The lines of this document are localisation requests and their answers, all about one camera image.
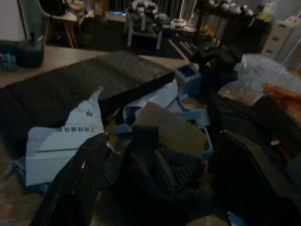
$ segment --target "black foam pad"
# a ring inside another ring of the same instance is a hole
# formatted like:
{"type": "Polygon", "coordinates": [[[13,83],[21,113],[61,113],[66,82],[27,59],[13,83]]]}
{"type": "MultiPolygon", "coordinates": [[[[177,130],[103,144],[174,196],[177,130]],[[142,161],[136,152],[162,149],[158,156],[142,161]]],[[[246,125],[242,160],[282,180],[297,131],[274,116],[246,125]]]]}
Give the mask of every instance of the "black foam pad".
{"type": "Polygon", "coordinates": [[[105,119],[120,107],[173,79],[172,70],[127,52],[82,61],[0,90],[10,96],[0,99],[0,118],[9,122],[9,125],[2,124],[1,129],[20,140],[27,138],[33,126],[62,126],[69,112],[99,86],[104,87],[99,106],[102,119],[105,119]],[[16,129],[22,118],[28,120],[16,129]]]}

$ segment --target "black bag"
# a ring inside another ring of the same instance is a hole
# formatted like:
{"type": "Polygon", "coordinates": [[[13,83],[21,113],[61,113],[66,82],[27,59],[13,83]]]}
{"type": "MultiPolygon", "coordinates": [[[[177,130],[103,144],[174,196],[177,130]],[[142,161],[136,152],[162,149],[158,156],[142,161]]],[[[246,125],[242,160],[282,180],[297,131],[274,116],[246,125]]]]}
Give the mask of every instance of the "black bag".
{"type": "Polygon", "coordinates": [[[39,2],[42,9],[52,16],[62,16],[68,8],[68,4],[62,0],[39,0],[39,2]]]}

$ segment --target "desk surface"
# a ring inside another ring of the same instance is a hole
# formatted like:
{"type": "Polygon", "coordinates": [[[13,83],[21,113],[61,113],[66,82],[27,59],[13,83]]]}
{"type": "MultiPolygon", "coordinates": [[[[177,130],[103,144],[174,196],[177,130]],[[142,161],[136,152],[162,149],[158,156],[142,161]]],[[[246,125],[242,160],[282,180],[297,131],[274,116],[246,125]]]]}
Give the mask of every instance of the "desk surface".
{"type": "MultiPolygon", "coordinates": [[[[14,72],[7,72],[0,68],[0,88],[59,67],[71,65],[104,54],[106,54],[106,52],[46,46],[45,60],[40,68],[17,68],[14,72]]],[[[179,59],[154,56],[141,57],[169,68],[187,63],[187,61],[179,59]]],[[[9,179],[5,180],[4,171],[10,165],[11,161],[12,159],[7,153],[7,148],[3,143],[2,137],[0,137],[0,225],[29,225],[42,198],[37,194],[25,194],[17,181],[16,175],[12,175],[9,179]]],[[[121,213],[118,214],[118,217],[120,217],[120,221],[124,219],[121,213]]],[[[94,226],[108,225],[106,220],[100,219],[99,216],[94,216],[92,222],[94,226]]]]}

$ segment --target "chair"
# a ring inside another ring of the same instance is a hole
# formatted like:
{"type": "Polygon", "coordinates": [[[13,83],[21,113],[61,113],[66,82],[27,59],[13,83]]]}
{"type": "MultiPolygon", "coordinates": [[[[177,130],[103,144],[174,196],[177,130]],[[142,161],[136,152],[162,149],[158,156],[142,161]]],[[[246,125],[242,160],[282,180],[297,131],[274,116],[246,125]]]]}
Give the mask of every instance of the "chair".
{"type": "Polygon", "coordinates": [[[47,44],[48,39],[52,33],[52,20],[62,21],[64,24],[64,28],[68,37],[68,41],[70,43],[71,48],[78,47],[77,40],[74,34],[73,25],[78,21],[78,17],[73,13],[65,13],[63,16],[54,16],[45,12],[42,8],[40,1],[38,0],[38,4],[42,14],[47,18],[47,24],[45,29],[45,37],[44,37],[44,45],[47,44]]]}

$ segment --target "bubble wrap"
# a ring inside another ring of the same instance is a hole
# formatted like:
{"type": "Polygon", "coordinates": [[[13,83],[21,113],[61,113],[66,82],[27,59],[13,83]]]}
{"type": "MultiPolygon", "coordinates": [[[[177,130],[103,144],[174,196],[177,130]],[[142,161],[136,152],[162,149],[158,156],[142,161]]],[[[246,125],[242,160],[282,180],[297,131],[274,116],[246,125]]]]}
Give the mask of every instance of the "bubble wrap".
{"type": "Polygon", "coordinates": [[[241,63],[235,66],[238,80],[231,82],[219,91],[219,95],[253,105],[264,93],[263,83],[271,83],[301,93],[301,80],[287,69],[268,58],[258,54],[245,54],[241,63]]]}

